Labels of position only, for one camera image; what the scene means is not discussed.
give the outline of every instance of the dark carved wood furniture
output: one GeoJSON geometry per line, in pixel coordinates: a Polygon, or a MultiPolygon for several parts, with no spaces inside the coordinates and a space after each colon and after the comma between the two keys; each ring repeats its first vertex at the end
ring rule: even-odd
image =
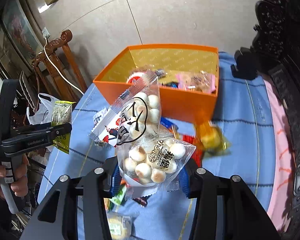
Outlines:
{"type": "Polygon", "coordinates": [[[300,240],[300,0],[262,0],[255,10],[257,36],[250,50],[236,52],[237,70],[232,68],[232,72],[234,76],[251,76],[254,71],[246,69],[253,66],[270,75],[285,108],[296,169],[291,179],[293,196],[286,204],[291,220],[281,238],[300,240]]]}
{"type": "MultiPolygon", "coordinates": [[[[71,52],[71,49],[69,48],[68,42],[72,40],[72,33],[70,30],[65,30],[61,33],[60,38],[48,42],[46,46],[46,52],[50,58],[50,60],[57,66],[57,68],[60,70],[60,72],[65,76],[64,71],[62,69],[62,64],[58,56],[55,54],[55,51],[57,48],[62,48],[64,51],[64,54],[66,55],[66,58],[71,66],[71,69],[74,72],[74,75],[76,76],[76,79],[79,83],[79,88],[82,92],[85,92],[88,88],[87,85],[82,77],[82,74],[79,70],[79,67],[77,63],[74,60],[74,56],[71,52]]],[[[40,79],[44,83],[48,93],[52,95],[52,91],[49,88],[45,77],[43,76],[42,72],[40,71],[38,64],[40,62],[43,62],[45,66],[47,67],[47,70],[49,71],[50,76],[52,77],[53,83],[57,89],[57,92],[60,95],[60,98],[63,100],[68,101],[78,101],[78,97],[74,93],[72,87],[66,83],[63,78],[59,75],[58,71],[53,67],[53,65],[49,62],[47,59],[44,51],[41,51],[37,57],[34,59],[34,61],[31,63],[34,70],[39,75],[40,79]]]]}

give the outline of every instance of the human hand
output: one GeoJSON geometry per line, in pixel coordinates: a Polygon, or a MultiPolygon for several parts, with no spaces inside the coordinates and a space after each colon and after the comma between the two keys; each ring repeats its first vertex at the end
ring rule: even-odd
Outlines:
{"type": "MultiPolygon", "coordinates": [[[[11,184],[11,189],[14,191],[17,197],[23,197],[28,194],[28,178],[25,176],[27,173],[27,165],[29,161],[24,154],[22,157],[22,164],[16,169],[14,176],[17,179],[16,182],[11,184]]],[[[0,165],[0,178],[5,177],[6,168],[0,165]]],[[[2,189],[0,187],[0,197],[5,199],[2,189]]]]}

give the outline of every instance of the open gift box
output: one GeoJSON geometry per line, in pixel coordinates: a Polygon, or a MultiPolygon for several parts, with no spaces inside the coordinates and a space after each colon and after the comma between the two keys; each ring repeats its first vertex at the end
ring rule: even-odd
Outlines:
{"type": "Polygon", "coordinates": [[[128,46],[94,79],[109,104],[131,84],[126,81],[136,67],[146,64],[165,72],[205,71],[216,76],[216,91],[203,93],[160,86],[162,116],[186,122],[211,120],[218,96],[218,48],[188,44],[147,44],[128,46]]]}

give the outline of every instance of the white cable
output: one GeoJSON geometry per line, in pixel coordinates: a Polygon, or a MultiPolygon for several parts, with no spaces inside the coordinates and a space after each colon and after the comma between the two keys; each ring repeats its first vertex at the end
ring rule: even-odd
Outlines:
{"type": "Polygon", "coordinates": [[[50,63],[55,67],[55,69],[58,71],[58,73],[60,74],[60,76],[70,85],[70,86],[72,86],[72,87],[74,87],[75,89],[77,89],[81,94],[83,94],[83,92],[79,89],[79,88],[77,88],[75,85],[73,85],[73,84],[71,84],[62,74],[61,74],[61,72],[60,72],[60,70],[56,67],[56,65],[54,65],[54,63],[49,59],[49,57],[48,57],[48,54],[47,54],[47,52],[46,52],[46,46],[47,46],[47,44],[48,44],[48,40],[47,40],[47,38],[45,37],[45,39],[46,39],[46,45],[43,47],[43,50],[44,50],[44,53],[46,54],[46,57],[47,57],[47,59],[50,61],[50,63]]]}

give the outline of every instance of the tiled floor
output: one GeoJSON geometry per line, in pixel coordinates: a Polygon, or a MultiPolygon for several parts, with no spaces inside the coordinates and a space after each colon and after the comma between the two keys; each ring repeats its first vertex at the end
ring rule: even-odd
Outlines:
{"type": "Polygon", "coordinates": [[[70,29],[69,43],[91,80],[122,49],[146,43],[192,43],[234,53],[249,47],[258,0],[28,0],[51,38],[70,29]]]}

